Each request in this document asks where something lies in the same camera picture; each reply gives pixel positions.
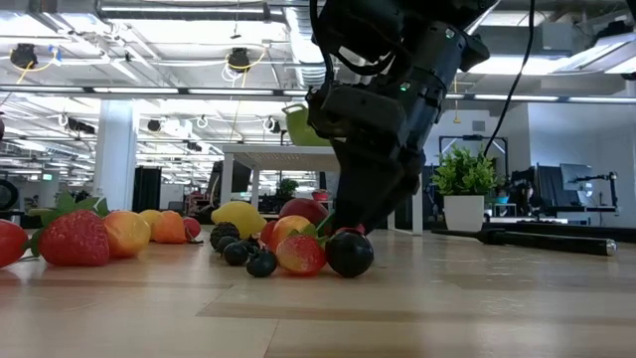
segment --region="wooden floor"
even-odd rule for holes
[[[636,357],[636,247],[615,258],[375,232],[357,279],[252,278],[209,244],[104,268],[0,269],[2,358]]]

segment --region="peach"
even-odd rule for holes
[[[276,248],[278,248],[278,245],[287,240],[289,233],[291,233],[293,230],[301,232],[309,224],[311,224],[309,220],[297,215],[284,217],[278,220],[278,222],[276,222],[276,225],[274,225],[274,230],[271,232],[269,247],[273,252],[276,252]]]
[[[111,258],[130,258],[139,254],[150,241],[150,226],[132,212],[112,212],[103,220],[108,234]]]

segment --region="ceiling duct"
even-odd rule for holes
[[[311,42],[313,34],[309,7],[288,7],[284,10],[289,24],[289,40],[295,64],[323,64],[320,49]],[[324,67],[296,69],[298,85],[304,89],[320,87],[325,82],[326,69]]]

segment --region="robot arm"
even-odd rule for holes
[[[327,0],[318,16],[310,0],[327,76],[307,94],[308,120],[331,140],[341,165],[335,228],[362,224],[368,233],[419,189],[424,141],[457,70],[490,56],[463,29],[495,2]],[[352,64],[342,47],[374,65]],[[367,86],[336,83],[329,55],[375,77]]]

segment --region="computer monitor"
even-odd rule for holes
[[[592,176],[592,167],[582,164],[562,164],[560,172],[563,179],[563,190],[591,192],[592,183],[581,180]]]

